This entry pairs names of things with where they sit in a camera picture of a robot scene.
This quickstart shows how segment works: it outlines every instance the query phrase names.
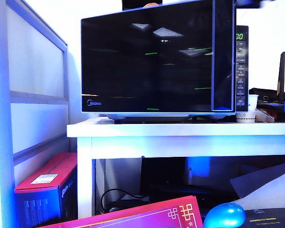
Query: white table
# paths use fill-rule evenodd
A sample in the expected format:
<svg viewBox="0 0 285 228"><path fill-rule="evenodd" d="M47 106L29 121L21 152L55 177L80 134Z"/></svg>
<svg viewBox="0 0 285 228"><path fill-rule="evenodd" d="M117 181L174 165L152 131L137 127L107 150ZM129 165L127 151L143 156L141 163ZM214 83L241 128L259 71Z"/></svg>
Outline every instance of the white table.
<svg viewBox="0 0 285 228"><path fill-rule="evenodd" d="M95 159L285 154L285 123L114 124L98 117L68 125L67 136L77 138L79 218L94 214Z"/></svg>

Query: digital display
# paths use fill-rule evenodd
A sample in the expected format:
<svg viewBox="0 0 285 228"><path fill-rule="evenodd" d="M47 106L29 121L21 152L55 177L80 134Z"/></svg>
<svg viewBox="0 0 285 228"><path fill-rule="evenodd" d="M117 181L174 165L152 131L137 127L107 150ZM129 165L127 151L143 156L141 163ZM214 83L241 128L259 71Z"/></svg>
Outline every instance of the digital display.
<svg viewBox="0 0 285 228"><path fill-rule="evenodd" d="M237 33L237 40L242 40L244 39L244 33Z"/></svg>

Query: pink box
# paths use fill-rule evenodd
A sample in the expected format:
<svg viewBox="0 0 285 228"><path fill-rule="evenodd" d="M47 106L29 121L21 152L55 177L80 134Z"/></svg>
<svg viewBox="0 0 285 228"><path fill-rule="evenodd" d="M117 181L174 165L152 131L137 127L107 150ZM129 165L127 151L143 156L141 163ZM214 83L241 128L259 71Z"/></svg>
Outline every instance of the pink box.
<svg viewBox="0 0 285 228"><path fill-rule="evenodd" d="M202 220L194 196L115 211L43 228L202 228Z"/></svg>

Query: white cup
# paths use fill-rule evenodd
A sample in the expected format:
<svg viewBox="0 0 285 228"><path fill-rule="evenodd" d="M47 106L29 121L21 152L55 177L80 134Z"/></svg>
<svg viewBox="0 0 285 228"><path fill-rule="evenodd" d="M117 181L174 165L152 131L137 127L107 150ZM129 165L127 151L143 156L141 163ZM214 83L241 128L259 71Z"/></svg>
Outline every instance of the white cup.
<svg viewBox="0 0 285 228"><path fill-rule="evenodd" d="M256 112L248 111L248 112L240 112L236 113L237 123L250 124L254 123L256 120Z"/></svg>
<svg viewBox="0 0 285 228"><path fill-rule="evenodd" d="M256 94L249 94L248 95L248 111L255 111L257 108L257 97Z"/></svg>

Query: router antenna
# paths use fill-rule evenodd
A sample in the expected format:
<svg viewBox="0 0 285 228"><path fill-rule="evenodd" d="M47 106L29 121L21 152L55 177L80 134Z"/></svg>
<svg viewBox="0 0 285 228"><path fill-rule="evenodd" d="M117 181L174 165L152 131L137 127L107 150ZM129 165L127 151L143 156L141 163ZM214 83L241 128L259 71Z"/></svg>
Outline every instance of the router antenna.
<svg viewBox="0 0 285 228"><path fill-rule="evenodd" d="M280 58L279 78L277 82L276 98L279 102L284 102L284 81L285 81L285 52L283 51Z"/></svg>

